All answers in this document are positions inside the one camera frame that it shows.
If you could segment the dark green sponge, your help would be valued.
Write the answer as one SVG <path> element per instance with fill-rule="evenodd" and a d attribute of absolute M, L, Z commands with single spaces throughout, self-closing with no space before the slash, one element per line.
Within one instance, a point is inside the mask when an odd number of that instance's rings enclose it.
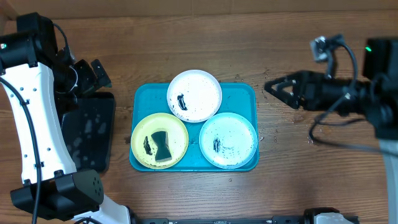
<path fill-rule="evenodd" d="M 169 161 L 172 158 L 172 155 L 168 146 L 168 135 L 165 131 L 157 131 L 151 135 L 152 140 L 157 146 L 157 152 L 155 154 L 156 162 L 164 162 Z"/>

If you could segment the teal plastic serving tray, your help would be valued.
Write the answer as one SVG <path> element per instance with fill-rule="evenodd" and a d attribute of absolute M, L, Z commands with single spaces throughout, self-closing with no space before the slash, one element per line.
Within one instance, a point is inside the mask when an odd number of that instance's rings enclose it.
<path fill-rule="evenodd" d="M 148 83 L 140 86 L 134 96 L 132 112 L 132 128 L 154 113 L 168 113 L 167 94 L 168 83 Z M 222 83 L 223 101 L 219 113 L 236 113 L 245 117 L 257 129 L 257 106 L 255 92 L 245 83 Z M 222 168 L 209 163 L 201 153 L 198 138 L 202 123 L 187 123 L 189 145 L 182 159 L 174 166 L 165 169 L 166 172 L 223 172 Z"/>

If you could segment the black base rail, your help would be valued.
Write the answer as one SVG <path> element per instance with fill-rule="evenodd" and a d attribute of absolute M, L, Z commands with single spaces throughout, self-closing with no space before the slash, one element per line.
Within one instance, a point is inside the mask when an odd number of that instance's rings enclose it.
<path fill-rule="evenodd" d="M 141 224 L 300 224 L 305 223 L 303 216 L 273 216 L 270 218 L 232 218 L 232 219 L 180 219 L 143 218 Z"/>

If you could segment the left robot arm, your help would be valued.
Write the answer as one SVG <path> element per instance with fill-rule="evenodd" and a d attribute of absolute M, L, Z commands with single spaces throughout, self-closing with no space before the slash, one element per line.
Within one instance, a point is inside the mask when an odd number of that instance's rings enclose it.
<path fill-rule="evenodd" d="M 98 60 L 76 61 L 59 49 L 60 26 L 36 12 L 19 16 L 17 30 L 1 37 L 1 84 L 12 107 L 22 156 L 22 187 L 15 207 L 32 222 L 135 223 L 134 212 L 105 195 L 99 173 L 78 170 L 63 138 L 63 115 L 78 100 L 95 100 L 111 80 Z"/>

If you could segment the light blue round plate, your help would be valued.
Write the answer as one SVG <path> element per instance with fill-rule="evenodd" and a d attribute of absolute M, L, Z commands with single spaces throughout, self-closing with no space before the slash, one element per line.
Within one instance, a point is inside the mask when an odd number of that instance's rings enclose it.
<path fill-rule="evenodd" d="M 254 126 L 236 113 L 220 113 L 202 126 L 198 138 L 205 159 L 221 169 L 238 169 L 249 163 L 257 151 Z"/>

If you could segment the white round plate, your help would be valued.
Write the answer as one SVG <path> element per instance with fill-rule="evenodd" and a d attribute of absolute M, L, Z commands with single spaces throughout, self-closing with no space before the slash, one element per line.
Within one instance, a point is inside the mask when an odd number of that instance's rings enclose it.
<path fill-rule="evenodd" d="M 171 112 L 189 123 L 200 123 L 217 113 L 223 99 L 218 80 L 203 70 L 187 70 L 178 74 L 167 89 Z"/>

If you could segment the yellow-green round plate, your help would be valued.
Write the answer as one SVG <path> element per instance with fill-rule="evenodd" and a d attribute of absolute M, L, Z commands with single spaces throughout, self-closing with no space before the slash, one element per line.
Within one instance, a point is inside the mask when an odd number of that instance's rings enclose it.
<path fill-rule="evenodd" d="M 168 135 L 168 146 L 171 160 L 156 162 L 157 146 L 151 135 L 165 131 Z M 176 116 L 168 113 L 155 113 L 146 116 L 134 128 L 131 136 L 131 151 L 137 161 L 146 168 L 167 169 L 178 163 L 188 148 L 189 135 L 185 125 Z"/>

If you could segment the black rectangular water tray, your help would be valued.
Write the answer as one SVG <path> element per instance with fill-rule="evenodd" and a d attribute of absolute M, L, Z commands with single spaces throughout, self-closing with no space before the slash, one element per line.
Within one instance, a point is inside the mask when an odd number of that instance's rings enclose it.
<path fill-rule="evenodd" d="M 78 171 L 108 170 L 115 109 L 112 93 L 96 92 L 77 99 L 76 108 L 62 116 L 63 138 Z"/>

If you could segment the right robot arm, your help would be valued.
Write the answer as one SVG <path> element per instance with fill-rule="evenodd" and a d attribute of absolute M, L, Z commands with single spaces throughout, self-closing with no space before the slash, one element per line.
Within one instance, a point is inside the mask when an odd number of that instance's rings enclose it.
<path fill-rule="evenodd" d="M 320 36 L 310 43 L 314 60 L 328 64 L 325 73 L 302 70 L 264 84 L 264 90 L 293 109 L 317 111 L 319 115 L 308 132 L 317 143 L 343 149 L 382 154 L 386 167 L 388 221 L 397 223 L 397 39 L 370 38 L 365 46 L 363 75 L 358 80 L 357 59 L 341 34 Z M 344 48 L 353 64 L 353 78 L 336 79 L 335 50 Z M 313 135 L 326 117 L 356 113 L 374 127 L 379 147 L 324 141 Z"/>

